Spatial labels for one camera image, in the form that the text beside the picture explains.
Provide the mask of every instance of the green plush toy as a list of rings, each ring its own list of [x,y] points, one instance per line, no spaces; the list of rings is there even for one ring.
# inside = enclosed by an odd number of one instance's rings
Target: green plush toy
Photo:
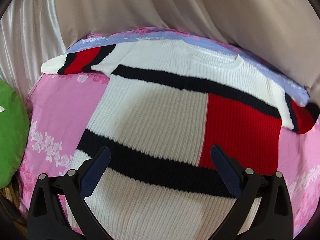
[[[0,188],[9,184],[21,164],[29,119],[20,96],[0,80]]]

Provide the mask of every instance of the blue fabric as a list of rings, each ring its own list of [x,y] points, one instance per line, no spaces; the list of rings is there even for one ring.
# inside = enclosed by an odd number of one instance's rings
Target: blue fabric
[[[241,197],[241,178],[235,169],[231,166],[227,156],[216,145],[211,148],[211,160],[226,185],[229,193],[236,198]]]
[[[196,45],[202,48],[211,49],[216,52],[224,53],[227,55],[239,54],[247,62],[254,65],[260,72],[262,72],[266,77],[271,78],[277,84],[284,88],[288,95],[290,95],[299,105],[305,106],[310,98],[308,92],[287,78],[283,74],[276,73],[275,68],[268,63],[260,63],[259,57],[254,54],[244,50],[239,49],[231,45],[223,46],[221,43],[216,41],[194,36],[188,33],[183,33],[174,30],[168,30],[163,28],[142,28],[134,31],[128,31],[125,33],[114,34],[109,37],[93,37],[89,39],[82,39],[71,46],[66,53],[78,52],[85,49],[90,49],[94,47],[106,46],[110,44],[117,44],[122,42],[132,42],[138,40],[161,40],[161,39],[171,39],[171,40],[184,40],[186,43],[191,45]]]
[[[80,196],[82,199],[91,196],[111,160],[109,148],[104,148],[94,163],[80,181]]]

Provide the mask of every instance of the color block sweater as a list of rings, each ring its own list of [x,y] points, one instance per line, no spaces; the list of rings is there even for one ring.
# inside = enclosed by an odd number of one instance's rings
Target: color block sweater
[[[309,131],[300,107],[240,56],[183,41],[137,41],[58,56],[42,72],[110,77],[72,168],[101,146],[111,162],[86,202],[114,239],[207,239],[235,202],[210,159],[218,143],[243,167],[277,170],[281,127]],[[256,198],[240,232],[257,212]],[[76,227],[71,212],[69,220]]]

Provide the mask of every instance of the knit sweater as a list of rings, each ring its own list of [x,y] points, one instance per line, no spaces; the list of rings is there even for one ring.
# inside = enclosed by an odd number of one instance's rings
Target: knit sweater
[[[314,104],[298,106],[239,55],[183,41],[137,41],[58,56],[42,72],[110,77],[72,168],[101,146],[111,162],[86,198],[114,239],[207,239],[235,202],[210,159],[218,143],[243,167],[277,170],[281,127],[309,131]],[[240,232],[257,212],[256,198]],[[76,226],[70,210],[69,220]]]

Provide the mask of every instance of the sweater sleeve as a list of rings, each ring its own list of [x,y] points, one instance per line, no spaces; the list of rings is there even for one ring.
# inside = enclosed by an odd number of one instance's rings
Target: sweater sleeve
[[[57,56],[43,63],[41,72],[60,75],[90,72],[91,67],[99,64],[115,47],[116,44],[112,44]]]
[[[305,107],[298,106],[288,94],[285,94],[285,100],[293,123],[292,130],[297,134],[310,131],[319,117],[319,107],[314,103],[308,103]]]

